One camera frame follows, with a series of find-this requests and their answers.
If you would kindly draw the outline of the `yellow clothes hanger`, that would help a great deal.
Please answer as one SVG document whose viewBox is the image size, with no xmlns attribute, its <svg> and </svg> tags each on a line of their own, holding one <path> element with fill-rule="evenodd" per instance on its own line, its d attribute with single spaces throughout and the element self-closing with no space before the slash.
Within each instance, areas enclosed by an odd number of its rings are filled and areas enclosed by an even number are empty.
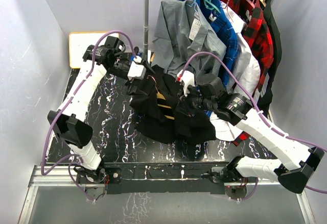
<svg viewBox="0 0 327 224">
<path fill-rule="evenodd" d="M 159 109 L 161 110 L 161 112 L 163 113 L 163 115 L 169 120 L 175 120 L 175 118 L 173 116 L 172 108 L 169 105 L 167 105 L 166 98 L 164 97 L 163 94 L 161 94 L 159 92 L 159 90 L 157 88 L 156 79 L 151 75 L 147 75 L 147 79 L 152 79 L 154 82 L 154 87 L 156 90 L 157 105 L 158 105 Z"/>
</svg>

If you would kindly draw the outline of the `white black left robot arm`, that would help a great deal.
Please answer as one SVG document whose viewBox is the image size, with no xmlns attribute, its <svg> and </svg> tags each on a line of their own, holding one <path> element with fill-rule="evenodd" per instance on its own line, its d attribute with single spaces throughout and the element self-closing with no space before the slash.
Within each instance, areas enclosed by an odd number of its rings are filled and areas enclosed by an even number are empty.
<svg viewBox="0 0 327 224">
<path fill-rule="evenodd" d="M 85 122 L 86 113 L 95 90 L 106 74 L 128 79 L 129 61 L 122 59 L 125 49 L 118 34 L 107 36 L 98 48 L 89 45 L 66 99 L 57 111 L 48 113 L 48 121 L 53 125 L 57 139 L 66 142 L 80 162 L 75 171 L 95 183 L 104 180 L 106 171 L 91 141 L 93 129 Z"/>
</svg>

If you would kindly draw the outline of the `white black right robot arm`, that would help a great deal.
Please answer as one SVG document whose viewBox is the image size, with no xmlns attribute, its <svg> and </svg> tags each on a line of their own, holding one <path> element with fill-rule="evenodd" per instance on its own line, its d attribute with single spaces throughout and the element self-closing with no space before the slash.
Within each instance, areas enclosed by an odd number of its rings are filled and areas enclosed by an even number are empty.
<svg viewBox="0 0 327 224">
<path fill-rule="evenodd" d="M 247 97 L 227 93 L 221 80 L 211 73 L 201 76 L 196 82 L 193 73 L 180 71 L 176 80 L 182 86 L 179 105 L 186 115 L 213 111 L 219 119 L 249 134 L 276 157 L 256 159 L 236 156 L 216 174 L 217 177 L 235 182 L 248 177 L 269 179 L 293 193 L 303 192 L 324 156 L 322 149 L 316 146 L 309 148 L 290 139 L 267 121 Z"/>
</svg>

